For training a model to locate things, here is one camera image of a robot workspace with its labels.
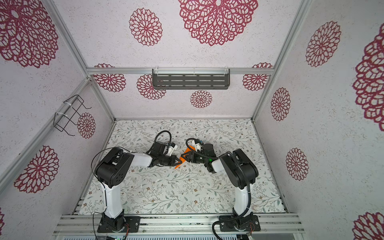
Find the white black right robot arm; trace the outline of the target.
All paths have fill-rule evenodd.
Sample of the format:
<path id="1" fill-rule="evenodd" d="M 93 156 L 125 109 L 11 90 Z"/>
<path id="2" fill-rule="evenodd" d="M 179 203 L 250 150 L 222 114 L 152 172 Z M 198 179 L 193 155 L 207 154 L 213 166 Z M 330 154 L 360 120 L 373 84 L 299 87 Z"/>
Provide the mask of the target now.
<path id="1" fill-rule="evenodd" d="M 220 156 L 204 155 L 189 150 L 181 155 L 181 161 L 203 164 L 210 173 L 225 172 L 236 188 L 233 213 L 236 218 L 245 218 L 251 213 L 252 188 L 259 176 L 254 163 L 242 149 L 226 152 Z"/>

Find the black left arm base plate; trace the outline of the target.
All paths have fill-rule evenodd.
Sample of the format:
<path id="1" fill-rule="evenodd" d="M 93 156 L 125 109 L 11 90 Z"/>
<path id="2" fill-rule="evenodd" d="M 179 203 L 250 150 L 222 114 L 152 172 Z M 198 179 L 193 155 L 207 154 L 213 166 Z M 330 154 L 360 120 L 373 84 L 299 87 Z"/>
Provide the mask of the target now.
<path id="1" fill-rule="evenodd" d="M 140 221 L 140 217 L 118 216 L 116 219 L 112 219 L 102 214 L 97 233 L 137 233 Z"/>

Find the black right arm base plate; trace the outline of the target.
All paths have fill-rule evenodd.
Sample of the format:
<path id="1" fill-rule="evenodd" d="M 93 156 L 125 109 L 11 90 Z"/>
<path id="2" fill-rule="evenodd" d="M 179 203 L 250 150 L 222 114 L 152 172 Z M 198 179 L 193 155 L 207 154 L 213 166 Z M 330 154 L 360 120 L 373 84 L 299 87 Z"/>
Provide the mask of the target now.
<path id="1" fill-rule="evenodd" d="M 221 232 L 259 232 L 261 230 L 259 219 L 253 213 L 238 220 L 233 220 L 233 218 L 234 216 L 219 217 L 219 221 L 225 221 L 220 223 Z"/>

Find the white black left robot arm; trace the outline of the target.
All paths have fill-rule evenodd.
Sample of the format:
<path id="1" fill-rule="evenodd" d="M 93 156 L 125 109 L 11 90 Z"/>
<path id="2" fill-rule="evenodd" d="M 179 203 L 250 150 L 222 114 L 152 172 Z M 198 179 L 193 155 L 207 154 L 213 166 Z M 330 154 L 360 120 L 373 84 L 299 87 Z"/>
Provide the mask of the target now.
<path id="1" fill-rule="evenodd" d="M 105 195 L 105 215 L 116 219 L 123 213 L 121 183 L 131 166 L 176 167 L 182 163 L 176 155 L 133 153 L 122 147 L 108 148 L 108 153 L 93 169 Z"/>

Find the orange square paper sheet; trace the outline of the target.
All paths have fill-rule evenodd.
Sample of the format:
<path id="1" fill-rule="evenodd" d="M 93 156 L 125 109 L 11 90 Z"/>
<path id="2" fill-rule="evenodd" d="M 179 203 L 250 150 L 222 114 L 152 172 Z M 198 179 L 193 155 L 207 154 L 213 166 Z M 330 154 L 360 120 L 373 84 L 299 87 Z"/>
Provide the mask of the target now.
<path id="1" fill-rule="evenodd" d="M 190 159 L 191 150 L 187 148 L 179 158 L 178 164 L 175 166 L 175 169 L 179 168 L 184 162 L 187 162 Z"/>

